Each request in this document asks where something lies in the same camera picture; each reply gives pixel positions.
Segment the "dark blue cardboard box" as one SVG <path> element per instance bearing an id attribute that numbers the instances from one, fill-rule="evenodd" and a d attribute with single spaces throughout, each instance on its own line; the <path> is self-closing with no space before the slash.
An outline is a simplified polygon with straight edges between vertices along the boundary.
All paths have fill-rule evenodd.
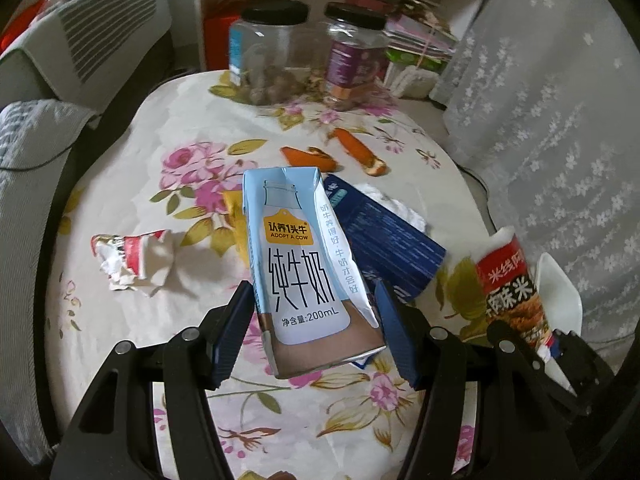
<path id="1" fill-rule="evenodd" d="M 416 300 L 446 249 L 343 179 L 327 176 L 323 186 L 366 282 L 386 282 L 404 304 Z"/>

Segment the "curled orange peel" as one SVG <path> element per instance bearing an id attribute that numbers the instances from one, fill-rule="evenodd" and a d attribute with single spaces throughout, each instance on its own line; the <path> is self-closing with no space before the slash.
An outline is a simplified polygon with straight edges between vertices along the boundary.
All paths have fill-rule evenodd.
<path id="1" fill-rule="evenodd" d="M 280 152 L 291 167 L 314 167 L 321 172 L 338 170 L 338 163 L 331 155 L 312 146 L 307 151 L 284 146 Z"/>

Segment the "grey striped sofa cushion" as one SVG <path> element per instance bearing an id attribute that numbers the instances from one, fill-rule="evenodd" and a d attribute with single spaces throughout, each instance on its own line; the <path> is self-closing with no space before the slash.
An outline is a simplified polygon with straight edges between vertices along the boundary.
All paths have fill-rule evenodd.
<path id="1" fill-rule="evenodd" d="M 1 105 L 50 91 L 102 113 L 170 26 L 168 0 L 67 0 L 1 55 Z"/>

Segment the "crumpled red white wrapper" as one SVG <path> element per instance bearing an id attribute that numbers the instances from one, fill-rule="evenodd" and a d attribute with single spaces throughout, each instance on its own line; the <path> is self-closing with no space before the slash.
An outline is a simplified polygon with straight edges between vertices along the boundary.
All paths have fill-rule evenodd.
<path id="1" fill-rule="evenodd" d="M 175 261 L 171 230 L 138 235 L 96 234 L 91 251 L 111 290 L 136 290 L 151 297 L 161 289 Z"/>

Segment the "red rice noodle package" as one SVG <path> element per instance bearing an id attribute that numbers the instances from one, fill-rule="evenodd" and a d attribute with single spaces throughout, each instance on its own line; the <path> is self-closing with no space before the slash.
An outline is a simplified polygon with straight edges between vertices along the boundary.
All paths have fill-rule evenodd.
<path id="1" fill-rule="evenodd" d="M 549 362 L 554 336 L 514 227 L 498 229 L 472 258 L 485 294 L 488 323 L 506 322 Z"/>

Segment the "white tissue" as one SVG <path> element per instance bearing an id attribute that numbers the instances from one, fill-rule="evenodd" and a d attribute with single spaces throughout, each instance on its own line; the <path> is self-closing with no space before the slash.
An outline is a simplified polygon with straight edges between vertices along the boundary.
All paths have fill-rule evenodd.
<path id="1" fill-rule="evenodd" d="M 375 203 L 380 204 L 381 206 L 396 214 L 397 217 L 411 224 L 418 231 L 424 234 L 427 233 L 427 224 L 425 219 L 417 211 L 407 206 L 405 203 L 401 202 L 400 200 L 396 200 L 396 198 L 386 195 L 375 186 L 367 183 L 357 184 L 356 189 L 365 196 L 369 197 L 370 200 L 374 200 Z"/>

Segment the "red storage box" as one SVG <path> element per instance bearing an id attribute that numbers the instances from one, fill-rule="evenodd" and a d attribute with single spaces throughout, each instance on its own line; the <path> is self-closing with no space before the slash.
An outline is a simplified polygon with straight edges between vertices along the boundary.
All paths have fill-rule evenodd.
<path id="1" fill-rule="evenodd" d="M 208 70 L 225 70 L 229 65 L 231 25 L 240 18 L 242 6 L 232 4 L 210 11 L 203 21 L 205 62 Z"/>

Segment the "clear jar purple label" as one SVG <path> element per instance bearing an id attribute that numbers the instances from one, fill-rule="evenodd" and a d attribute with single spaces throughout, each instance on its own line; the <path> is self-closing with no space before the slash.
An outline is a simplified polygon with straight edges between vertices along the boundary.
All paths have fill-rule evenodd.
<path id="1" fill-rule="evenodd" d="M 324 8 L 326 40 L 323 101 L 334 110 L 349 110 L 367 101 L 386 59 L 386 16 L 350 3 Z"/>

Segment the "grey quilted blanket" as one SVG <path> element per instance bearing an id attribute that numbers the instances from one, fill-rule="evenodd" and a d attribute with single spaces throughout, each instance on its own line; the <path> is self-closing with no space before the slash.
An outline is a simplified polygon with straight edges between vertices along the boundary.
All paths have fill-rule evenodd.
<path id="1" fill-rule="evenodd" d="M 51 454 L 34 349 L 40 249 L 68 152 L 94 116 L 58 100 L 14 102 L 1 111 L 1 423 L 34 466 Z"/>

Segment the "stack of colourful papers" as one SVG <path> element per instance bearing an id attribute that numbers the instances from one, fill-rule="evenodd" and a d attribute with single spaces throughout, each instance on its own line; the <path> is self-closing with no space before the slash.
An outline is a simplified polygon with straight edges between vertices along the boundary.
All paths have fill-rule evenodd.
<path id="1" fill-rule="evenodd" d="M 420 0 L 400 0 L 387 17 L 386 58 L 440 74 L 457 50 L 458 38 L 434 9 Z"/>

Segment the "white fluffy towel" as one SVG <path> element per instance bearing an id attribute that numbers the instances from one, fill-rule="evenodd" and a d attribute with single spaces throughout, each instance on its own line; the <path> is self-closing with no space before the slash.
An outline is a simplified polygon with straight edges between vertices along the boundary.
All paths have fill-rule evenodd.
<path id="1" fill-rule="evenodd" d="M 418 66 L 407 66 L 390 85 L 390 94 L 396 99 L 424 100 L 438 80 L 438 73 Z"/>

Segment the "floral tablecloth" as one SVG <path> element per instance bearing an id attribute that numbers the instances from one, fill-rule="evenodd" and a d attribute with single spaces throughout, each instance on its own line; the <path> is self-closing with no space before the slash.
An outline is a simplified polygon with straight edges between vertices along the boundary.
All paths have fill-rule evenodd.
<path id="1" fill-rule="evenodd" d="M 488 233 L 439 146 L 444 116 L 376 90 L 347 112 L 299 96 L 255 106 L 222 70 L 163 84 L 70 193 L 47 288 L 47 372 L 58 426 L 90 386 L 122 386 L 103 363 L 158 350 L 146 387 L 162 474 L 202 321 L 246 292 L 248 322 L 220 346 L 232 362 L 202 382 L 209 426 L 237 479 L 393 479 L 423 389 L 385 347 L 386 283 L 455 334 L 484 313 L 472 251 Z"/>

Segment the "light blue milk carton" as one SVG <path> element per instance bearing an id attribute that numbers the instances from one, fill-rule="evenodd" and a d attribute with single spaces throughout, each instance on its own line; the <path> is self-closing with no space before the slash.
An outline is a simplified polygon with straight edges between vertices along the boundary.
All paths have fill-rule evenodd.
<path id="1" fill-rule="evenodd" d="M 262 345 L 277 378 L 385 347 L 369 289 L 314 167 L 245 171 L 243 212 Z"/>

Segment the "white lace curtain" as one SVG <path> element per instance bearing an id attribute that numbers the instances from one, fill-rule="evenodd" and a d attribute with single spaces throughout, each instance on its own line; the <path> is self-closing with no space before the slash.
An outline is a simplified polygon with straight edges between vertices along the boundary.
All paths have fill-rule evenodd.
<path id="1" fill-rule="evenodd" d="M 496 226 L 549 254 L 620 364 L 639 319 L 639 52 L 608 0 L 489 0 L 433 91 Z"/>

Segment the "long orange peel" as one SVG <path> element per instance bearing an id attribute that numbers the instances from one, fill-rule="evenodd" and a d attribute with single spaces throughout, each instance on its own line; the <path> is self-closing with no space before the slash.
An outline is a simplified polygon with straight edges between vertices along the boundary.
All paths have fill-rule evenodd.
<path id="1" fill-rule="evenodd" d="M 384 160 L 376 156 L 366 144 L 363 144 L 350 131 L 343 128 L 335 128 L 329 135 L 329 139 L 340 142 L 343 150 L 358 162 L 362 170 L 371 177 L 379 177 L 387 174 L 388 167 Z"/>

